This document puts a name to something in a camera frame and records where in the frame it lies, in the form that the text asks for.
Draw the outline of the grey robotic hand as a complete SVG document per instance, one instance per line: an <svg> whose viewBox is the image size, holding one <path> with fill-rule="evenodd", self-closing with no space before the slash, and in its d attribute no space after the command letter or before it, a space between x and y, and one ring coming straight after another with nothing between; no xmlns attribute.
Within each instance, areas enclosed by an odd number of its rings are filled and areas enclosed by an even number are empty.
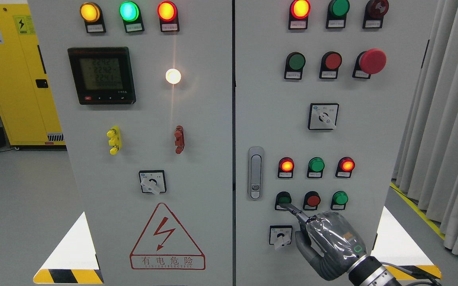
<svg viewBox="0 0 458 286"><path fill-rule="evenodd" d="M279 205L298 219L296 246L322 279L335 280L368 257L362 238L342 214L326 211L309 217L292 203Z"/></svg>

